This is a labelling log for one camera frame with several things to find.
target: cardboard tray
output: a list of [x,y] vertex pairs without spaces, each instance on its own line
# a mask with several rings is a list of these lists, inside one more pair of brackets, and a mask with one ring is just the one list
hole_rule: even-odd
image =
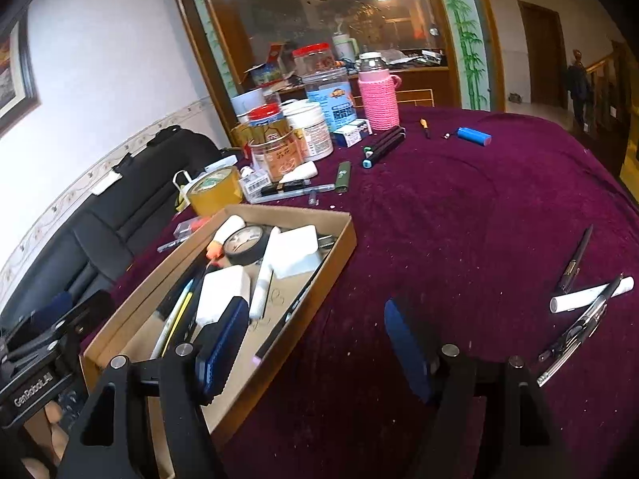
[[[353,253],[357,239],[350,214],[260,205],[227,206],[174,250],[133,291],[81,356],[82,372],[89,390],[95,387],[101,371],[116,355],[125,354],[132,361],[148,359],[163,326],[163,322],[152,315],[153,312],[189,264],[205,249],[215,231],[233,214],[252,224],[284,228],[315,225],[318,233],[334,235],[337,242],[325,257],[301,305],[259,366],[252,362],[253,355],[311,275],[289,278],[292,281],[280,287],[281,294],[269,293],[263,321],[249,326],[223,393],[211,405],[202,408],[217,448],[230,439],[257,404]],[[149,399],[149,412],[156,458],[163,475],[170,475],[173,467],[168,456],[158,398]]]

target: doorway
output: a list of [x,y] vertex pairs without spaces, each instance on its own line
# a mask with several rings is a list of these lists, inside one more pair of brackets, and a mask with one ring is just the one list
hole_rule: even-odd
[[530,101],[566,108],[566,49],[559,13],[527,2],[519,6],[528,46]]

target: bottle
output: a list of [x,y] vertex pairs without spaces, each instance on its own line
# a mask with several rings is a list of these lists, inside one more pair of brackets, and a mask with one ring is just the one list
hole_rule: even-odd
[[379,52],[360,55],[359,87],[363,109],[371,123],[371,129],[384,131],[399,125],[399,109],[395,91],[401,78],[391,75]]

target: white wall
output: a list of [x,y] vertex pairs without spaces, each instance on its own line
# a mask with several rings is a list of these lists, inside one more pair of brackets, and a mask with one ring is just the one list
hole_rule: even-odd
[[[518,93],[530,102],[528,48],[517,0],[490,0],[504,58],[506,96]],[[610,40],[624,41],[619,29],[598,0],[521,0],[559,13],[564,32],[566,61],[579,49],[588,65],[612,52]]]
[[[89,167],[208,95],[175,0],[34,0],[28,20],[41,103],[0,137],[0,267]],[[215,111],[197,126],[228,145]]]

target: framed painting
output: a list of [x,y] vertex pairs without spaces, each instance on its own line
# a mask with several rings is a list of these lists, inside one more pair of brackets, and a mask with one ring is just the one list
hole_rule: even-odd
[[37,103],[25,14],[0,37],[0,137]]

